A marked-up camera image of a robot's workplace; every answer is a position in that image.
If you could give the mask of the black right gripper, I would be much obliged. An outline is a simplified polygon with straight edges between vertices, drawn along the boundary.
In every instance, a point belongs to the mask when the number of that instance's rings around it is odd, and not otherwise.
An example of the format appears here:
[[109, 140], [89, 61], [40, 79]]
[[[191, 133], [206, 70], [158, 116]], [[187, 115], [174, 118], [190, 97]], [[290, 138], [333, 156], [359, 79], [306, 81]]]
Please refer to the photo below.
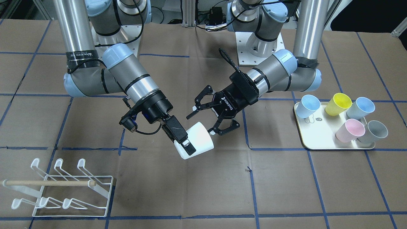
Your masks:
[[145, 99], [142, 99], [141, 103], [138, 103], [138, 106], [135, 108], [135, 115], [141, 112], [149, 124], [161, 120], [162, 129], [171, 141], [177, 142], [181, 149], [191, 156], [195, 153], [195, 147], [188, 139], [188, 134], [178, 119], [174, 115], [169, 115], [172, 109], [173, 106], [164, 93], [161, 90], [157, 90]]

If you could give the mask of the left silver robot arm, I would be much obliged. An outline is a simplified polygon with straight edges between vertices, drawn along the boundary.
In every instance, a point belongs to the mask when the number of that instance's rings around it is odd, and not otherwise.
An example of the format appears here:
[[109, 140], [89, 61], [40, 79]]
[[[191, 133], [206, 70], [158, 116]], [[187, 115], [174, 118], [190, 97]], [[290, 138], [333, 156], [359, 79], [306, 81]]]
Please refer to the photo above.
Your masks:
[[210, 134], [238, 128], [235, 116], [274, 91], [314, 91], [321, 84], [318, 52], [328, 0], [234, 0], [228, 4], [225, 28], [236, 33], [238, 64], [231, 84], [219, 92], [206, 86], [195, 97], [190, 119], [211, 109], [217, 121]]

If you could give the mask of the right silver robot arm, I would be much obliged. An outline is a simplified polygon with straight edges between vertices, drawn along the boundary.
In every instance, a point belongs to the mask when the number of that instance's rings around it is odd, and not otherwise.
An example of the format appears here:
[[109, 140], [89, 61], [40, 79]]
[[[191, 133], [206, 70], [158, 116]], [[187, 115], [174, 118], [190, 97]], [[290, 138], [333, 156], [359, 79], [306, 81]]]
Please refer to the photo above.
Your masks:
[[147, 0], [54, 0], [66, 47], [67, 73], [64, 87], [71, 97], [90, 97], [123, 92], [129, 108], [119, 124], [138, 132], [138, 113], [159, 129], [188, 156], [198, 146], [177, 118], [172, 104], [138, 61], [123, 29], [130, 23], [148, 22]]

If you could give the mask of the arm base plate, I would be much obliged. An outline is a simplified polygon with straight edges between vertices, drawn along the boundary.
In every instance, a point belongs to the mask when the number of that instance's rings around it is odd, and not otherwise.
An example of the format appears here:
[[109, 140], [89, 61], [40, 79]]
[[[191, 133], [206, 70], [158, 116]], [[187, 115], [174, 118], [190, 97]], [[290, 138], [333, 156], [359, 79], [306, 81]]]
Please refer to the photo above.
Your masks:
[[[141, 25], [125, 25], [121, 26], [120, 31], [117, 34], [111, 36], [102, 36], [95, 32], [94, 27], [92, 26], [91, 32], [93, 35], [93, 42], [95, 45], [98, 44], [117, 44], [117, 43], [124, 43], [130, 41], [137, 37], [141, 32]], [[139, 45], [140, 45], [141, 37], [136, 41], [126, 44], [128, 48], [132, 50], [135, 56], [138, 57], [139, 53]], [[108, 47], [96, 47], [98, 52], [99, 58], [104, 60], [103, 54], [108, 49]]]
[[253, 32], [235, 32], [238, 66], [254, 67], [274, 52], [285, 49], [281, 33], [272, 42], [262, 41]]

